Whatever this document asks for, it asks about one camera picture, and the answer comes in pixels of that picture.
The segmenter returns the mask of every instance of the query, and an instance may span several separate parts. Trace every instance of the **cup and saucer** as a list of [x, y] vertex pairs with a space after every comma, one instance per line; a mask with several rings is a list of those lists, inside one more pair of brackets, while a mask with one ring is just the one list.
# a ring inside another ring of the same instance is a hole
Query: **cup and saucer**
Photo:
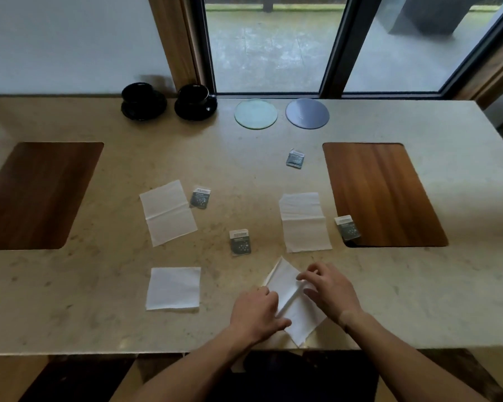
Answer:
[[161, 92], [156, 91], [149, 83], [132, 83], [121, 92], [123, 103], [121, 112], [134, 121], [147, 121], [160, 116], [168, 102]]

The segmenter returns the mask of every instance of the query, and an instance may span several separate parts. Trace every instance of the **hand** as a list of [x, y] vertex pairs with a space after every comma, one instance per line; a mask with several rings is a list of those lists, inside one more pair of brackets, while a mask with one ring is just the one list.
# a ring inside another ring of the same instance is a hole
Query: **hand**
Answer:
[[292, 324], [289, 319], [276, 318], [277, 310], [278, 294], [266, 286], [254, 287], [236, 299], [229, 328], [251, 347]]
[[306, 288], [303, 292], [343, 329], [345, 323], [342, 314], [357, 314], [363, 311], [352, 283], [334, 264], [316, 262], [309, 265], [307, 271], [300, 273], [296, 279], [306, 280], [315, 286], [317, 290]]

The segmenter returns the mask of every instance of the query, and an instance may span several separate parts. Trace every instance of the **round coaster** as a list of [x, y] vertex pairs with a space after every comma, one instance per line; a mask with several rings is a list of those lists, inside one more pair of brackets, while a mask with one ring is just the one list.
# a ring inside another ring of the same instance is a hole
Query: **round coaster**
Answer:
[[323, 127], [330, 120], [326, 106], [313, 99], [297, 99], [290, 102], [285, 115], [295, 126], [307, 130]]
[[251, 99], [236, 106], [235, 120], [251, 130], [262, 130], [270, 127], [278, 119], [278, 110], [264, 100]]

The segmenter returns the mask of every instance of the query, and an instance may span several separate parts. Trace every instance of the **balcony floor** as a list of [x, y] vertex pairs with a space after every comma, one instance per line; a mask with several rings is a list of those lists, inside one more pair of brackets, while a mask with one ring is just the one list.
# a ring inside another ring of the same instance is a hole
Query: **balcony floor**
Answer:
[[[469, 12], [451, 36], [388, 34], [375, 19], [347, 92], [433, 92], [494, 14]], [[219, 92], [318, 92], [342, 11], [208, 11]]]

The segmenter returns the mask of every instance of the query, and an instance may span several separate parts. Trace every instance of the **black saucer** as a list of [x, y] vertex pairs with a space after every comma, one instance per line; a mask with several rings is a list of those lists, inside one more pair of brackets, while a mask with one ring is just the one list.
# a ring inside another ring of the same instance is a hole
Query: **black saucer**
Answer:
[[216, 113], [218, 101], [215, 96], [209, 96], [205, 104], [196, 107], [191, 107], [190, 105], [183, 107], [179, 100], [176, 100], [174, 108], [175, 113], [182, 119], [188, 121], [203, 121]]
[[125, 117], [134, 121], [147, 121], [157, 118], [162, 113], [164, 113], [166, 107], [168, 106], [168, 102], [166, 100], [166, 97], [164, 97], [164, 94], [162, 94], [161, 92], [154, 90], [154, 94], [157, 97], [157, 104], [153, 108], [153, 110], [145, 113], [142, 110], [141, 113], [138, 113], [132, 104], [123, 102], [121, 103], [121, 112]]

